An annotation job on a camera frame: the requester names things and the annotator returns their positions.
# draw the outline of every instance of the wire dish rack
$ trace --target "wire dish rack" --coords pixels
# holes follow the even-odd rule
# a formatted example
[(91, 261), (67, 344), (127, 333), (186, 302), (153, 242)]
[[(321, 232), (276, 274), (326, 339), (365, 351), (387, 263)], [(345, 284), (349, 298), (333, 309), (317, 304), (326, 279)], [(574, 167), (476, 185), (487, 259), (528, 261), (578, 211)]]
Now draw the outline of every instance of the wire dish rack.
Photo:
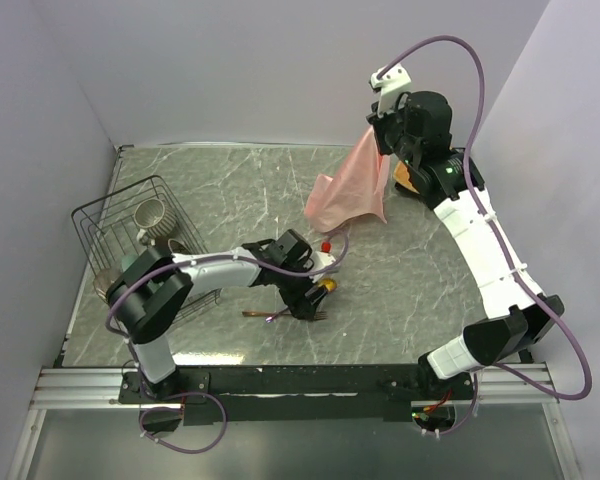
[[(192, 254), (208, 253), (198, 229), (166, 182), (159, 175), (152, 175), (71, 212), (73, 226), (94, 277), (106, 268), (122, 271), (123, 261), (133, 261), (134, 256), (146, 248), (136, 240), (138, 227), (133, 221), (133, 213), (138, 205), (150, 198), (162, 200), (175, 212), (177, 227), (171, 238), (181, 242)], [(217, 304), (219, 298), (220, 290), (187, 298), (175, 322), (205, 306)]]

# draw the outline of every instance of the gray marble surface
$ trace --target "gray marble surface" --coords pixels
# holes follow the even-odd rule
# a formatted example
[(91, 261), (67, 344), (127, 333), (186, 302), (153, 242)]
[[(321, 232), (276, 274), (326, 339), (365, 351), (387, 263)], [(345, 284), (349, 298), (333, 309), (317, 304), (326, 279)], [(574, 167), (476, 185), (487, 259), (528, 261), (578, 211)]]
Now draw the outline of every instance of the gray marble surface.
[[(312, 241), (303, 216), (319, 173), (334, 174), (345, 147), (191, 146), (126, 150), (115, 187), (161, 175), (209, 251), (276, 237), (294, 228)], [(384, 224), (349, 224), (351, 248), (323, 303), (326, 321), (273, 324), (241, 310), (274, 311), (274, 287), (225, 289), (214, 305), (175, 325), (169, 340), (180, 364), (333, 364), (413, 362), (484, 317), (480, 295), (450, 235), (421, 203), (385, 192)], [(340, 244), (334, 244), (334, 250)], [(104, 326), (106, 306), (87, 278), (64, 365), (121, 365), (129, 353)]]

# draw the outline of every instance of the yellow object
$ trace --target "yellow object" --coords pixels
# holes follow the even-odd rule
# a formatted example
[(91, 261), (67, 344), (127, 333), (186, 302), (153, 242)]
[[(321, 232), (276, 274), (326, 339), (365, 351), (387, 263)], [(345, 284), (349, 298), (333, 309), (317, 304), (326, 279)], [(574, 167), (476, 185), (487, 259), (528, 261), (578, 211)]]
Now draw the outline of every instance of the yellow object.
[(338, 288), (338, 284), (333, 278), (323, 278), (318, 282), (318, 285), (327, 289), (329, 293)]
[(409, 170), (404, 163), (398, 162), (398, 165), (396, 165), (396, 168), (393, 171), (393, 179), (404, 188), (418, 193), (416, 188), (411, 183), (411, 175), (409, 175)]

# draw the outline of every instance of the white wall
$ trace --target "white wall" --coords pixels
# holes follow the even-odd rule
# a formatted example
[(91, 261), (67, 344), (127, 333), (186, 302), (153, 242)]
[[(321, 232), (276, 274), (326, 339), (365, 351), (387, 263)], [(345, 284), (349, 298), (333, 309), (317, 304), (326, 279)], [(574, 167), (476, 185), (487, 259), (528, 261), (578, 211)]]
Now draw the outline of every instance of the white wall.
[(0, 478), (86, 263), (70, 210), (103, 193), (113, 154), (30, 2), (0, 0)]
[[(547, 0), (33, 0), (115, 144), (352, 144), (372, 72), (426, 37), (456, 34), (484, 59), (487, 105)], [(448, 96), (463, 140), (475, 73), (457, 46), (408, 63)]]
[[(600, 479), (600, 0), (552, 0), (476, 146), (499, 218), (591, 361), (594, 389), (563, 402), (584, 477)], [(554, 329), (538, 345), (562, 391), (582, 385)]]

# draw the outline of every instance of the white bracket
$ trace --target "white bracket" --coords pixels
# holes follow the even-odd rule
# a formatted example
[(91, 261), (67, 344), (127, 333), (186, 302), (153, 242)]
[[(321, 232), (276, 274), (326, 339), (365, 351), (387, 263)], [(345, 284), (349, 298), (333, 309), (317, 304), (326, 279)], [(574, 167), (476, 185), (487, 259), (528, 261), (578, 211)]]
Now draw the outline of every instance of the white bracket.
[(379, 118), (393, 112), (393, 108), (402, 93), (411, 91), (411, 77), (399, 63), (391, 70), (384, 74), (378, 80), (377, 75), (384, 69), (381, 68), (371, 75), (371, 88), (374, 92), (380, 91), (380, 100), (378, 102), (378, 111), (376, 112)]
[[(333, 265), (336, 262), (335, 257), (330, 253), (318, 251), (313, 252), (313, 254), (311, 255), (311, 260), (313, 261), (312, 270), (322, 270), (323, 268), (327, 268), (329, 265)], [(322, 279), (322, 277), (324, 277), (325, 275), (332, 275), (336, 273), (339, 269), (340, 268), (338, 266), (333, 268), (332, 270), (329, 270), (328, 272), (313, 275), (311, 277), (311, 280), (313, 281), (313, 283), (318, 283)]]

